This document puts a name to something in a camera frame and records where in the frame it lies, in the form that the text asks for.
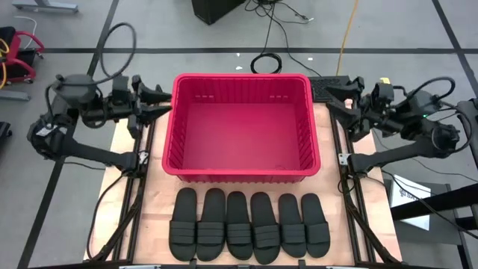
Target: white paper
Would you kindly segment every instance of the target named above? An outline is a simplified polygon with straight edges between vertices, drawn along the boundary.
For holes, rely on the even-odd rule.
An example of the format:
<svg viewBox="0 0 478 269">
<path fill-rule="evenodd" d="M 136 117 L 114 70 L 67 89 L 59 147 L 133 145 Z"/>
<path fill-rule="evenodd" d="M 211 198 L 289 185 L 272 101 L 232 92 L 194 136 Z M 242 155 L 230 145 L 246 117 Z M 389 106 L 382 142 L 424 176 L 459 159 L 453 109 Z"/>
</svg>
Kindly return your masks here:
<svg viewBox="0 0 478 269">
<path fill-rule="evenodd" d="M 402 190 L 402 188 L 400 188 L 398 184 L 395 181 L 393 181 L 391 186 L 390 207 L 402 205 L 408 202 L 414 202 L 416 198 L 414 198 L 410 194 L 413 194 L 416 197 L 419 197 L 422 199 L 430 197 L 431 190 L 429 188 L 419 185 L 415 182 L 409 181 L 408 179 L 404 179 L 401 176 L 395 175 L 395 179 L 398 181 L 400 186 L 402 186 L 406 191 Z M 430 225 L 430 216 L 425 215 L 421 217 L 413 217 L 413 218 L 409 218 L 409 219 L 401 220 L 401 221 L 428 231 L 429 225 Z"/>
</svg>

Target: wooden platform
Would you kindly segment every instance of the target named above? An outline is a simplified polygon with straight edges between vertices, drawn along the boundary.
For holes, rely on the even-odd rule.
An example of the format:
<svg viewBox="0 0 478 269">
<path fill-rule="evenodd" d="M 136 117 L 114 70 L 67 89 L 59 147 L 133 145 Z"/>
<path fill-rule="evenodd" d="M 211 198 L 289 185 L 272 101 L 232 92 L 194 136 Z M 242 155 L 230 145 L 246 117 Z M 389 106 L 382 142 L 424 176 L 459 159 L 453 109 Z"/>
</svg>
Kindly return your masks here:
<svg viewBox="0 0 478 269">
<path fill-rule="evenodd" d="M 322 167 L 317 175 L 308 177 L 296 184 L 190 184 L 182 182 L 175 176 L 169 176 L 163 171 L 161 166 L 168 116 L 165 115 L 160 118 L 156 123 L 134 263 L 163 265 L 186 264 L 185 262 L 174 259 L 172 256 L 168 246 L 168 232 L 176 194 L 181 188 L 189 187 L 195 189 L 197 192 L 198 220 L 200 220 L 201 217 L 205 192 L 210 188 L 221 188 L 226 195 L 232 191 L 242 191 L 245 193 L 248 203 L 254 193 L 259 191 L 266 192 L 273 202 L 273 210 L 277 220 L 277 201 L 282 194 L 291 193 L 300 200 L 304 194 L 311 192 L 316 193 L 320 198 L 323 211 L 329 222 L 331 246 L 329 252 L 323 258 L 315 259 L 309 255 L 305 256 L 306 264 L 353 265 L 344 199 L 337 189 L 339 173 L 335 157 L 329 111 L 325 105 L 314 104 L 314 115 Z M 131 139 L 125 124 L 126 122 L 122 121 L 117 125 L 111 146 L 111 150 L 115 152 L 131 151 L 133 148 L 134 141 Z M 356 152 L 360 153 L 371 154 L 376 151 L 371 134 L 356 143 L 354 147 Z M 120 172 L 118 170 L 108 168 L 105 172 L 101 192 L 119 175 Z M 382 180 L 382 175 L 378 168 L 373 169 L 369 176 Z M 99 207 L 96 218 L 96 228 L 93 232 L 90 245 L 93 255 L 98 253 L 117 227 L 123 195 L 125 193 L 125 183 L 126 180 L 124 179 L 124 181 L 114 187 L 110 193 L 105 196 L 103 203 Z M 362 179 L 362 188 L 371 229 L 376 233 L 377 237 L 389 252 L 395 258 L 401 259 L 385 188 L 378 182 L 369 179 Z M 357 227 L 357 230 L 359 242 L 361 243 L 361 258 L 362 260 L 367 260 L 363 236 L 360 228 Z M 124 242 L 126 244 L 123 243 L 123 246 L 127 245 L 128 240 L 129 231 L 125 233 Z M 125 249 L 126 247 L 123 247 L 122 257 L 126 256 Z M 256 265 L 258 263 L 254 257 L 246 262 L 239 261 L 232 257 L 227 247 L 225 247 L 223 253 L 217 259 L 212 262 L 198 261 L 198 264 Z M 297 259 L 281 251 L 279 257 L 270 265 L 297 265 Z"/>
</svg>

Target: floor tile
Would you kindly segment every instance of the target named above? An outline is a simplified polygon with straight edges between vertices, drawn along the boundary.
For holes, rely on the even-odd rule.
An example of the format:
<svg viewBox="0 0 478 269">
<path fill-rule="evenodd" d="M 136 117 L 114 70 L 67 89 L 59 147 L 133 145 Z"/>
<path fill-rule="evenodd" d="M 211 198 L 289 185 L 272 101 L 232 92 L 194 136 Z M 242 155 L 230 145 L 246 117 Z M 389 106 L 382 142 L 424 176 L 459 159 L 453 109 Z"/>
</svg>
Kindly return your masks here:
<svg viewBox="0 0 478 269">
<path fill-rule="evenodd" d="M 60 0 L 64 3 L 78 4 L 78 13 L 17 10 L 11 0 L 0 3 L 0 25 L 11 25 L 17 31 L 34 29 L 34 23 L 28 19 L 15 18 L 26 16 L 37 21 L 35 35 L 46 48 L 95 48 L 99 35 L 110 10 L 111 0 Z M 26 46 L 29 39 L 23 39 Z"/>
<path fill-rule="evenodd" d="M 285 3 L 314 18 L 307 25 L 284 24 L 291 47 L 341 46 L 353 0 Z M 276 15 L 285 21 L 297 20 L 283 4 L 276 6 Z M 267 18 L 244 11 L 244 4 L 213 25 L 206 25 L 194 16 L 190 1 L 174 0 L 121 1 L 114 23 L 123 21 L 137 29 L 138 46 L 142 48 L 263 47 L 269 25 Z M 130 46 L 131 35 L 125 31 L 113 34 L 107 46 Z M 285 47 L 278 25 L 273 24 L 268 46 Z M 432 2 L 367 0 L 358 5 L 347 47 L 450 48 L 451 44 Z"/>
</svg>

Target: black cable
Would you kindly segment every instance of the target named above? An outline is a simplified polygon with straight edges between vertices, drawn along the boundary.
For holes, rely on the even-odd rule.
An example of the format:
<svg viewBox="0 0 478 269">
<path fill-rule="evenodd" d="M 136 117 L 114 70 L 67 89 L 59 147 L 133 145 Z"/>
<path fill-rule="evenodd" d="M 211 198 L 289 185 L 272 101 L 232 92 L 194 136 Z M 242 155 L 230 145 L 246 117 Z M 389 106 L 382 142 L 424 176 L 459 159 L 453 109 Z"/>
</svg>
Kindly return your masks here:
<svg viewBox="0 0 478 269">
<path fill-rule="evenodd" d="M 96 202 L 95 209 L 93 210 L 93 219 L 91 220 L 90 231 L 88 232 L 88 239 L 87 239 L 87 255 L 88 255 L 88 258 L 90 258 L 90 259 L 93 258 L 93 256 L 91 255 L 91 252 L 90 252 L 90 241 L 91 241 L 91 235 L 93 234 L 93 229 L 95 227 L 96 214 L 98 213 L 99 204 L 103 200 L 103 197 L 105 197 L 106 193 L 109 192 L 109 190 L 112 187 L 114 187 L 114 185 L 116 185 L 120 181 L 120 179 L 122 179 L 124 176 L 125 176 L 125 174 L 122 173 L 121 176 L 119 176 L 115 181 L 113 181 L 113 183 L 111 183 L 111 185 L 109 185 L 105 189 L 105 191 L 103 191 L 102 195 L 100 195 L 100 197 L 98 198 L 98 202 Z"/>
<path fill-rule="evenodd" d="M 85 168 L 88 168 L 88 169 L 91 169 L 91 170 L 105 170 L 104 168 L 100 168 L 100 167 L 91 167 L 87 164 L 82 164 L 82 163 L 78 163 L 76 161 L 65 161 L 63 164 L 74 164 L 74 165 L 79 165 L 79 166 L 82 166 L 82 167 L 85 167 Z"/>
<path fill-rule="evenodd" d="M 96 124 L 96 123 L 90 123 L 86 120 L 84 120 L 84 117 L 81 117 L 82 118 L 82 121 L 83 121 L 83 124 L 88 127 L 88 128 L 92 128 L 92 129 L 98 129 L 98 128 L 101 128 L 103 127 L 106 122 L 108 121 L 108 104 L 104 101 L 103 99 L 103 92 L 98 88 L 96 87 L 96 91 L 98 91 L 98 100 L 100 100 L 100 102 L 102 103 L 102 110 L 103 110 L 103 118 L 102 120 Z"/>
<path fill-rule="evenodd" d="M 298 63 L 300 66 L 304 67 L 305 69 L 309 70 L 309 71 L 312 71 L 314 72 L 316 75 L 318 76 L 322 76 L 321 74 L 319 74 L 317 71 L 315 71 L 314 69 L 310 68 L 310 67 L 307 67 L 305 64 L 301 63 L 300 61 L 298 61 L 296 58 L 292 57 L 291 55 L 291 52 L 290 52 L 290 48 L 289 48 L 289 39 L 287 37 L 287 32 L 285 31 L 284 29 L 284 26 L 282 26 L 282 24 L 278 21 L 276 21 L 273 17 L 270 17 L 275 23 L 277 23 L 280 28 L 282 29 L 282 31 L 284 32 L 284 35 L 285 35 L 285 44 L 287 45 L 287 54 L 289 55 L 289 58 L 291 58 L 293 61 L 295 61 L 296 63 Z"/>
<path fill-rule="evenodd" d="M 353 191 L 353 189 L 356 188 L 356 184 L 355 184 L 355 182 L 354 182 L 353 185 L 352 185 L 352 187 L 349 188 L 349 191 L 343 192 L 343 190 L 341 189 L 341 183 L 342 183 L 342 179 L 339 180 L 339 181 L 338 181 L 338 184 L 337 184 L 338 192 L 341 193 L 341 194 L 350 194 L 350 193 Z"/>
<path fill-rule="evenodd" d="M 432 78 L 428 81 L 425 81 L 422 85 L 418 86 L 415 90 L 413 90 L 407 97 L 407 100 L 410 100 L 415 94 L 417 94 L 419 91 L 424 89 L 426 86 L 430 85 L 433 82 L 437 81 L 448 81 L 450 83 L 450 89 L 443 95 L 439 96 L 437 99 L 434 100 L 434 102 L 437 102 L 447 96 L 449 96 L 454 90 L 456 86 L 456 82 L 453 78 L 447 77 L 447 76 L 442 76 L 442 77 L 437 77 L 437 78 Z"/>
<path fill-rule="evenodd" d="M 260 7 L 260 4 L 258 3 L 258 6 L 254 9 L 254 11 L 259 15 L 259 16 L 262 16 L 261 14 L 259 14 L 257 12 L 257 8 Z M 275 10 L 276 6 L 273 5 L 267 12 L 266 12 L 266 15 L 269 13 L 269 12 L 272 12 L 272 16 L 274 16 L 274 10 Z M 267 29 L 267 36 L 266 36 L 266 42 L 264 44 L 264 48 L 262 49 L 261 53 L 255 57 L 254 59 L 252 59 L 251 61 L 251 65 L 250 65 L 250 69 L 251 69 L 251 72 L 254 73 L 254 74 L 258 74 L 258 72 L 255 70 L 255 62 L 263 57 L 269 57 L 269 58 L 272 58 L 274 60 L 277 61 L 277 68 L 272 72 L 272 74 L 279 74 L 281 71 L 282 71 L 282 59 L 280 58 L 280 56 L 278 56 L 277 54 L 275 53 L 264 53 L 266 48 L 267 48 L 267 43 L 269 42 L 269 35 L 270 35 L 270 27 L 272 26 L 272 20 L 269 21 L 269 28 Z"/>
<path fill-rule="evenodd" d="M 42 121 L 43 121 L 43 125 L 45 126 L 45 128 L 47 128 L 48 130 L 51 130 L 53 129 L 53 125 L 52 125 L 52 122 L 53 122 L 53 110 L 52 110 L 52 103 L 50 102 L 50 88 L 52 87 L 52 85 L 48 85 L 46 86 L 45 88 L 45 102 L 46 102 L 46 108 L 48 110 L 48 114 L 50 115 L 50 119 L 49 121 L 48 120 L 45 120 L 44 118 L 42 118 Z"/>
<path fill-rule="evenodd" d="M 410 193 L 409 191 L 407 191 L 404 187 L 402 187 L 402 185 L 400 183 L 398 183 L 398 181 L 395 179 L 395 176 L 392 175 L 391 173 L 385 171 L 385 170 L 382 170 L 383 173 L 386 173 L 388 174 L 389 176 L 391 176 L 391 178 L 395 181 L 395 183 L 397 183 L 397 186 L 400 187 L 402 190 L 404 190 L 407 194 L 410 194 L 412 195 L 417 201 L 421 202 L 426 208 L 428 208 L 428 210 L 430 210 L 433 214 L 436 214 L 437 216 L 439 216 L 441 219 L 447 221 L 449 224 L 451 224 L 452 226 L 454 226 L 456 229 L 458 229 L 460 232 L 464 232 L 465 234 L 471 236 L 472 238 L 475 238 L 475 239 L 478 239 L 478 236 L 474 235 L 473 233 L 469 232 L 468 230 L 466 229 L 463 229 L 462 227 L 456 225 L 456 223 L 453 223 L 452 221 L 448 220 L 446 217 L 444 217 L 442 214 L 438 213 L 435 209 L 433 209 L 429 204 L 427 204 L 425 201 L 423 201 L 421 198 L 415 196 L 414 194 Z"/>
<path fill-rule="evenodd" d="M 471 120 L 470 120 L 470 118 L 468 118 L 468 116 L 465 114 L 465 112 L 463 112 L 463 110 L 462 110 L 461 108 L 459 108 L 459 107 L 457 107 L 457 106 L 455 106 L 455 105 L 452 105 L 452 104 L 450 104 L 450 103 L 448 103 L 448 102 L 444 102 L 444 101 L 441 101 L 441 104 L 446 105 L 446 106 L 448 106 L 448 107 L 450 107 L 450 108 L 452 108 L 452 109 L 455 109 L 458 114 L 461 114 L 461 115 L 462 115 L 462 117 L 468 122 L 468 125 L 470 126 L 470 134 L 467 135 L 468 138 L 467 138 L 466 142 L 465 142 L 462 146 L 460 146 L 458 149 L 452 149 L 452 150 L 450 150 L 450 149 L 441 149 L 441 148 L 438 147 L 438 146 L 436 145 L 436 143 L 435 143 L 435 135 L 434 135 L 434 134 L 435 134 L 435 130 L 436 130 L 436 129 L 434 128 L 434 129 L 432 130 L 432 144 L 433 144 L 433 146 L 434 146 L 436 149 L 439 149 L 439 150 L 441 150 L 441 151 L 443 151 L 443 152 L 448 152 L 448 153 L 450 153 L 450 154 L 451 154 L 451 153 L 461 152 L 463 149 L 465 149 L 465 148 L 467 148 L 468 146 L 470 146 L 471 138 L 472 138 L 473 135 L 474 135 L 473 126 L 471 125 Z"/>
<path fill-rule="evenodd" d="M 299 13 L 297 10 L 294 10 L 290 5 L 285 4 L 284 2 L 281 2 L 281 1 L 276 2 L 276 4 L 283 4 L 284 6 L 288 7 L 290 10 L 292 10 L 292 12 L 294 12 L 296 16 L 300 17 L 300 18 L 303 19 L 303 20 L 308 20 L 308 17 L 307 17 L 307 16 L 302 15 L 302 14 Z"/>
<path fill-rule="evenodd" d="M 122 26 L 128 27 L 131 30 L 131 35 L 132 35 L 132 38 L 133 38 L 131 53 L 128 56 L 128 60 L 126 60 L 125 64 L 123 64 L 123 66 L 118 71 L 113 73 L 113 75 L 108 75 L 108 73 L 106 72 L 106 69 L 105 69 L 105 63 L 103 61 L 103 50 L 105 49 L 106 41 L 108 40 L 110 35 L 115 30 L 117 30 L 118 28 L 120 28 Z M 137 46 L 136 43 L 137 43 L 136 30 L 133 28 L 133 26 L 131 24 L 129 24 L 127 22 L 120 22 L 120 23 L 116 24 L 115 26 L 113 26 L 113 28 L 110 29 L 110 31 L 108 31 L 108 33 L 106 34 L 105 41 L 102 44 L 102 46 L 99 48 L 99 51 L 98 51 L 98 53 L 99 53 L 99 64 L 100 64 L 100 66 L 103 70 L 103 73 L 106 74 L 106 78 L 100 79 L 98 81 L 88 82 L 88 83 L 62 83 L 62 85 L 63 86 L 93 86 L 93 85 L 98 85 L 98 84 L 101 84 L 101 83 L 105 83 L 106 81 L 110 81 L 111 79 L 116 78 L 118 75 L 121 75 L 121 73 L 123 71 L 125 71 L 125 69 L 129 66 L 129 64 L 133 60 L 134 54 L 136 52 L 136 46 Z"/>
<path fill-rule="evenodd" d="M 451 114 L 451 115 L 448 115 L 448 116 L 446 116 L 446 117 L 442 117 L 441 119 L 434 120 L 434 121 L 435 121 L 435 122 L 440 122 L 440 121 L 442 121 L 442 120 L 446 120 L 446 119 L 448 119 L 449 117 L 453 117 L 453 116 L 458 115 L 458 114 L 459 114 L 459 113 L 453 113 L 453 114 Z"/>
<path fill-rule="evenodd" d="M 275 4 L 278 3 L 280 0 L 254 0 L 253 2 L 257 4 L 256 7 L 254 7 L 253 9 L 247 9 L 247 7 L 249 6 L 250 2 L 253 1 L 253 0 L 249 0 L 246 4 L 246 6 L 244 7 L 244 10 L 245 11 L 255 11 L 256 14 L 258 14 L 258 16 L 261 16 L 261 17 L 264 17 L 264 16 L 268 16 L 270 18 L 270 22 L 269 22 L 269 28 L 267 30 L 267 38 L 266 38 L 266 45 L 264 46 L 264 49 L 262 50 L 262 53 L 254 58 L 252 60 L 253 63 L 251 63 L 251 72 L 255 72 L 255 68 L 254 67 L 254 64 L 255 62 L 259 59 L 259 58 L 262 58 L 262 57 L 271 57 L 271 58 L 274 58 L 275 60 L 278 61 L 278 59 L 280 59 L 280 56 L 278 56 L 277 54 L 275 53 L 270 53 L 269 55 L 267 56 L 262 56 L 262 54 L 264 54 L 265 52 L 265 49 L 267 48 L 267 41 L 269 39 L 269 33 L 270 33 L 270 27 L 271 27 L 271 24 L 272 24 L 272 21 L 274 21 L 275 23 L 277 23 L 277 25 L 280 26 L 280 28 L 282 29 L 282 32 L 284 32 L 284 36 L 285 36 L 285 43 L 286 43 L 286 46 L 287 46 L 287 53 L 288 53 L 288 56 L 289 58 L 291 58 L 293 61 L 295 61 L 296 63 L 298 63 L 300 66 L 306 68 L 307 70 L 309 71 L 312 71 L 313 73 L 315 73 L 316 75 L 318 76 L 322 76 L 321 74 L 319 74 L 317 71 L 315 71 L 314 69 L 310 68 L 310 67 L 307 67 L 305 64 L 301 63 L 300 61 L 298 61 L 296 58 L 294 58 L 290 52 L 290 47 L 289 47 L 289 39 L 288 39 L 288 36 L 287 36 L 287 32 L 286 30 L 284 29 L 284 27 L 282 26 L 282 24 L 280 22 L 278 22 L 277 20 L 274 19 L 274 10 L 275 10 Z M 288 6 L 294 13 L 297 13 L 292 7 Z M 258 9 L 259 8 L 262 8 L 262 10 L 265 12 L 264 15 L 261 15 L 258 13 Z M 280 72 L 280 70 L 282 69 L 282 61 L 279 62 L 279 66 L 278 68 L 276 69 L 276 71 L 278 70 Z"/>
<path fill-rule="evenodd" d="M 391 148 L 387 147 L 387 146 L 382 142 L 382 140 L 380 140 L 379 135 L 375 132 L 374 129 L 372 129 L 372 132 L 376 135 L 376 138 L 377 138 L 377 140 L 379 141 L 379 144 L 380 144 L 381 146 L 383 146 L 383 147 L 386 148 L 386 149 L 391 149 Z M 441 175 L 445 175 L 445 176 L 462 176 L 462 177 L 464 177 L 464 178 L 466 178 L 466 179 L 470 179 L 472 182 L 478 183 L 478 180 L 473 179 L 473 178 L 471 178 L 471 177 L 469 177 L 469 176 L 465 176 L 465 175 L 463 175 L 463 174 L 461 174 L 461 173 L 438 172 L 438 171 L 433 170 L 432 168 L 426 166 L 425 164 L 423 164 L 421 161 L 417 160 L 416 158 L 410 158 L 409 160 L 416 161 L 416 162 L 419 163 L 423 168 L 425 168 L 425 169 L 427 169 L 427 170 L 429 170 L 429 171 L 432 171 L 432 172 L 434 172 L 434 173 L 441 174 Z"/>
</svg>

